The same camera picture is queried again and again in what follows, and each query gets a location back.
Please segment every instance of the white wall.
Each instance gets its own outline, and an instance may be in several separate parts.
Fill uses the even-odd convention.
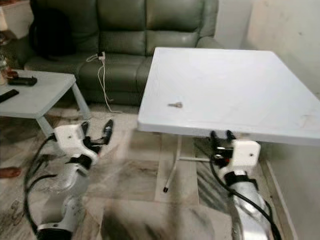
[[[274,51],[319,98],[319,25],[319,0],[257,0],[243,47]],[[320,239],[320,148],[273,144],[269,153],[297,236]]]
[[[226,49],[239,49],[246,37],[252,2],[255,0],[219,0],[214,38]]]

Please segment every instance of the table leg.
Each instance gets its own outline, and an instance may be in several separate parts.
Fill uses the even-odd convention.
[[[175,156],[174,156],[174,163],[173,163],[173,166],[171,168],[171,172],[170,172],[170,175],[169,175],[169,178],[168,180],[166,181],[166,184],[163,188],[163,192],[168,192],[168,189],[169,189],[169,186],[175,176],[175,173],[176,173],[176,168],[177,168],[177,164],[178,164],[178,160],[180,159],[180,155],[181,155],[181,145],[182,145],[182,136],[181,135],[178,135],[178,142],[177,142],[177,147],[176,147],[176,153],[175,153]]]
[[[82,96],[77,84],[74,83],[71,88],[72,88],[76,103],[78,104],[78,106],[80,108],[80,111],[81,111],[83,118],[85,120],[90,119],[91,113],[90,113],[89,107],[88,107],[84,97]]]
[[[51,134],[54,133],[54,129],[50,126],[50,124],[44,116],[37,118],[36,121],[38,122],[46,138],[48,138]]]

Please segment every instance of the grey coffee table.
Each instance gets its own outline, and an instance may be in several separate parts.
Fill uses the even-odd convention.
[[[48,137],[54,132],[46,118],[53,105],[72,88],[76,102],[84,119],[91,117],[90,110],[83,98],[73,74],[16,70],[20,77],[37,78],[34,86],[0,85],[0,94],[16,89],[19,94],[0,103],[0,116],[36,119],[44,135]]]

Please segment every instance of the white table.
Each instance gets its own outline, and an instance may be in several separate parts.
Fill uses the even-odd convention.
[[[178,160],[196,160],[181,135],[320,146],[320,101],[270,51],[157,47],[138,129],[179,135],[168,187]]]
[[[72,88],[76,102],[84,119],[91,117],[90,110],[83,98],[73,74],[16,70],[20,77],[35,77],[34,86],[0,85],[0,94],[16,89],[15,95],[0,103],[0,116],[36,119],[46,137],[54,132],[44,114]]]

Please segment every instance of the leather sofa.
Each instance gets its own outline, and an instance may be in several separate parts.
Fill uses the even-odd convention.
[[[218,0],[38,0],[69,17],[77,53],[46,60],[28,37],[1,48],[16,69],[71,73],[87,101],[104,102],[97,79],[106,52],[107,94],[114,103],[139,105],[156,47],[220,48],[214,40]]]

